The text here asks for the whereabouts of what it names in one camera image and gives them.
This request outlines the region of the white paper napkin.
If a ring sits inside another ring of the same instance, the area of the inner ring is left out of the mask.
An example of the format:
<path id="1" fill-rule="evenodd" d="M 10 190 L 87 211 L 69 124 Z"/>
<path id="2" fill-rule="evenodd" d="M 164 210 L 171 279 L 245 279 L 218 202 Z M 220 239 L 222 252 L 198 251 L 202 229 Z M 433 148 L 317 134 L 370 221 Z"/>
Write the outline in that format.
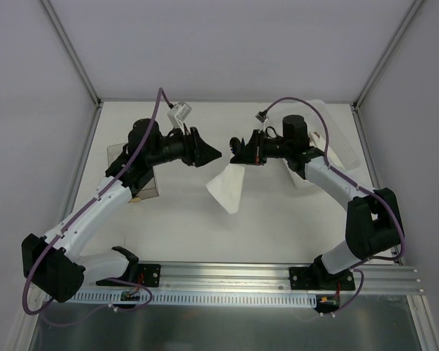
<path id="1" fill-rule="evenodd" d="M 210 195 L 228 214 L 239 211 L 244 176 L 245 166 L 229 164 L 206 185 Z"/>

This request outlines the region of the black metal spoon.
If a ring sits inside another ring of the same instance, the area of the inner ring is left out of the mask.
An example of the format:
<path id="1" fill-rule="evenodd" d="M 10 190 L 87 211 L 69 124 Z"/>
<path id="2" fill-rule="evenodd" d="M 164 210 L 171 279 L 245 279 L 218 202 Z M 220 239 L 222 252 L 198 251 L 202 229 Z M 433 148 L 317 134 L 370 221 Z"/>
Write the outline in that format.
<path id="1" fill-rule="evenodd" d="M 237 155 L 243 147 L 245 147 L 245 141 L 244 139 L 239 139 L 238 137 L 232 137 L 230 139 L 230 150 L 233 155 Z"/>

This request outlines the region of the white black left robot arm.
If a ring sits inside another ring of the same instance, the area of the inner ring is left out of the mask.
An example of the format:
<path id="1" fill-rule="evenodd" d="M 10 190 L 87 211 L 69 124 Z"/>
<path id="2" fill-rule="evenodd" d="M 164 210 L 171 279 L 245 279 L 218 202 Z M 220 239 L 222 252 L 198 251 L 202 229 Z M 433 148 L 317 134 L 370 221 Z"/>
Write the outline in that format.
<path id="1" fill-rule="evenodd" d="M 43 236 L 30 234 L 23 240 L 25 285 L 35 284 L 63 303 L 86 284 L 136 282 L 139 259 L 128 249 L 115 246 L 105 254 L 83 256 L 83 248 L 116 209 L 151 181 L 156 166 L 180 160 L 189 167 L 202 167 L 221 156 L 194 127 L 174 128 L 163 135 L 154 119 L 136 121 L 87 202 Z"/>

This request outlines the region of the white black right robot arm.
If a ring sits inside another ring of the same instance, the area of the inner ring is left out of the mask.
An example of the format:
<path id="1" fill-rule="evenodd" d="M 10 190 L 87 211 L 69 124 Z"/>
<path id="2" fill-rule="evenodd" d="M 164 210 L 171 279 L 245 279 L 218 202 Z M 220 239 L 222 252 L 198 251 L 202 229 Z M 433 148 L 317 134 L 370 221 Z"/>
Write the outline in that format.
<path id="1" fill-rule="evenodd" d="M 333 290 L 347 272 L 402 244 L 404 234 L 396 195 L 387 188 L 368 190 L 332 165 L 325 153 L 312 146 L 303 116 L 282 120 L 282 135 L 253 131 L 248 141 L 230 139 L 233 164 L 264 165 L 269 159 L 283 159 L 301 179 L 320 187 L 346 212 L 345 238 L 333 249 L 316 257 L 291 286 Z"/>

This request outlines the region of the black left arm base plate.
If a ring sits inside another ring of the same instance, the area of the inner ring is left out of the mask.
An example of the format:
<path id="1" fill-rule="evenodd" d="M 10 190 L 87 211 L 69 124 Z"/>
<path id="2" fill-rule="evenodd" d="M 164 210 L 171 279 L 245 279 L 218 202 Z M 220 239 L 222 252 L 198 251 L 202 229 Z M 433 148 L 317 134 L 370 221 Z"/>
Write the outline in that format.
<path id="1" fill-rule="evenodd" d="M 127 271 L 117 279 L 121 282 L 113 282 L 103 279 L 96 282 L 101 287 L 132 287 L 129 283 L 141 284 L 144 287 L 159 287 L 162 266 L 157 263 L 129 264 Z"/>

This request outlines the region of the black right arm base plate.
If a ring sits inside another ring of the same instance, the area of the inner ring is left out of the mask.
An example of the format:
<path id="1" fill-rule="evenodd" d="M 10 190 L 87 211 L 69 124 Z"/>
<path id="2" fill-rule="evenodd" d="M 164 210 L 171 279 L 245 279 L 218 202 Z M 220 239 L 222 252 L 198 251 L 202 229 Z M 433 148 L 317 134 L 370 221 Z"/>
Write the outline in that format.
<path id="1" fill-rule="evenodd" d="M 349 270 L 328 274 L 319 267 L 289 267 L 290 288 L 292 290 L 340 290 L 356 289 L 353 274 Z"/>

